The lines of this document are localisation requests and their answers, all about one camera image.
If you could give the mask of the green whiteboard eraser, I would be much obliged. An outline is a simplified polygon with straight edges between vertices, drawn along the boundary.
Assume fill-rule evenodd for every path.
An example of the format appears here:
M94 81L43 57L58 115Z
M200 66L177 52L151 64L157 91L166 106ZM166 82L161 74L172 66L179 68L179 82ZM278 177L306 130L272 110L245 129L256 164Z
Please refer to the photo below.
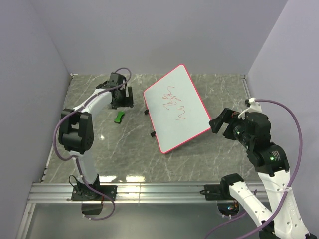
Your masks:
M114 118L114 123L121 124L124 116L124 111L118 111L116 117Z

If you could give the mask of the pink framed whiteboard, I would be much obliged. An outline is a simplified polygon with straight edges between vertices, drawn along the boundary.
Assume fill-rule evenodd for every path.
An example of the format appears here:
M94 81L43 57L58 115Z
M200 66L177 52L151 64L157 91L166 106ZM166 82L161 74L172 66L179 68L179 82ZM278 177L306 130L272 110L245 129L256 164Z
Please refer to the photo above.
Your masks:
M162 154L210 130L211 116L185 64L146 88L143 98Z

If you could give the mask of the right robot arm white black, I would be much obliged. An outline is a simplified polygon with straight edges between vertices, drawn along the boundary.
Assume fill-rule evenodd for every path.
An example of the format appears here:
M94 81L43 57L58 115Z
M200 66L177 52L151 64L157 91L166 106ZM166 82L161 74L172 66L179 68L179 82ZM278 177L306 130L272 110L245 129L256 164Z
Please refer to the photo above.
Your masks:
M218 133L224 123L228 126L223 136L240 142L246 149L271 206L267 209L238 174L222 177L221 196L225 199L234 198L257 226L242 238L254 233L258 233L261 239L316 238L309 232L299 213L291 188L288 159L284 150L271 142L268 117L261 112L246 112L241 118L239 112L225 108L209 125L213 133Z

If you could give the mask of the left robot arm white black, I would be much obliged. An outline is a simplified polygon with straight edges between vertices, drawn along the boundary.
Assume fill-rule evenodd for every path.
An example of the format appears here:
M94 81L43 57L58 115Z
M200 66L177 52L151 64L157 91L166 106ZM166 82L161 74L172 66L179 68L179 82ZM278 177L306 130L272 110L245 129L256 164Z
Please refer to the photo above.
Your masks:
M58 141L69 152L70 159L75 164L78 176L74 190L77 194L96 200L102 193L91 153L94 143L93 119L104 107L117 109L133 106L132 87L120 87L111 91L100 87L82 104L62 111Z

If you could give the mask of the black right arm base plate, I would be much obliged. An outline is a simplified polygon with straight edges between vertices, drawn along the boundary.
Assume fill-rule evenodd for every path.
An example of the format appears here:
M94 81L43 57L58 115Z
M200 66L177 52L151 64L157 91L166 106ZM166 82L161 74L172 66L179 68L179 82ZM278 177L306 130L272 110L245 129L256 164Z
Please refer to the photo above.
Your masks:
M204 189L199 192L205 196L206 201L231 201L235 200L230 196L229 185L220 183L217 184L206 184Z

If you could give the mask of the aluminium mounting rail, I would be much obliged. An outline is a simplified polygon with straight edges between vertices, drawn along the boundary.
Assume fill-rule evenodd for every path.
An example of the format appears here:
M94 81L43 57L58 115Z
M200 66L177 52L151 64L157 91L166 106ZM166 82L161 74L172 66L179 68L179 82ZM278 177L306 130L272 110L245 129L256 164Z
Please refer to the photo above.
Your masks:
M116 183L115 203L117 205L210 203L204 195L200 194L206 184L206 182ZM34 204L98 204L101 199L85 201L75 196L75 190L67 183L34 183L27 202Z

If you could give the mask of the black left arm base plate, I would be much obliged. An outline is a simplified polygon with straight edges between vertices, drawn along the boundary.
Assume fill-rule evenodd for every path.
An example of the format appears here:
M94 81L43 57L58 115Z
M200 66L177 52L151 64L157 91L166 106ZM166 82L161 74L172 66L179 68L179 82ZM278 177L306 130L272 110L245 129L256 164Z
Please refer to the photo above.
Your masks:
M116 185L100 185L98 188L96 188L96 190L104 195L107 195L113 201L116 198ZM102 199L109 201L109 199L107 199L105 196L88 189L84 184L82 184L80 188L75 186L71 196L72 201L101 201Z

